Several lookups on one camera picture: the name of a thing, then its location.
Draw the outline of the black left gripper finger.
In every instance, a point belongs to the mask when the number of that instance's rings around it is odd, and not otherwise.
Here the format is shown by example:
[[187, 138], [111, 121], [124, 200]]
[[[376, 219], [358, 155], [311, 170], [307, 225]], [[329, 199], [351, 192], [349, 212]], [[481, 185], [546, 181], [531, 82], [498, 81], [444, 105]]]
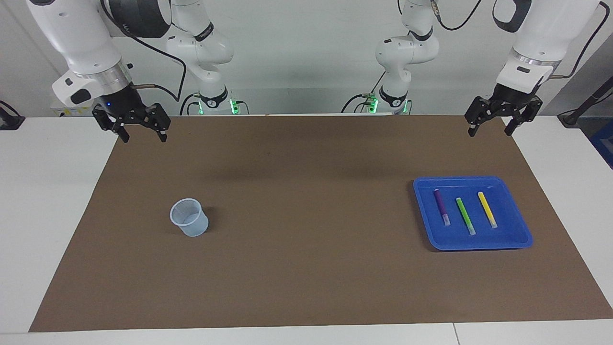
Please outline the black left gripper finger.
[[486, 100], [475, 97], [465, 112], [465, 120], [469, 124], [467, 133], [475, 137], [481, 124], [493, 119], [501, 106], [501, 100]]
[[512, 136], [514, 131], [522, 124], [532, 122], [541, 109], [542, 104], [543, 101], [540, 98], [532, 98], [521, 112], [514, 110], [511, 121], [506, 125], [504, 133], [507, 136]]

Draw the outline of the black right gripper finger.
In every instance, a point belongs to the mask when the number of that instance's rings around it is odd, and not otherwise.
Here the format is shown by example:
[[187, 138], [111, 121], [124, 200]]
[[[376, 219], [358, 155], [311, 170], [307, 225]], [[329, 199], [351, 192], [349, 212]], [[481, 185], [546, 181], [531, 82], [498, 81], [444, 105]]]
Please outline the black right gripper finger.
[[103, 108], [94, 108], [92, 110], [92, 116], [103, 131], [112, 131], [116, 134], [124, 143], [129, 142], [129, 133], [125, 130], [124, 124], [121, 120], [113, 122], [111, 116]]
[[167, 140], [167, 131], [170, 127], [171, 119], [167, 115], [161, 104], [155, 103], [144, 108], [141, 125], [156, 132], [162, 143]]

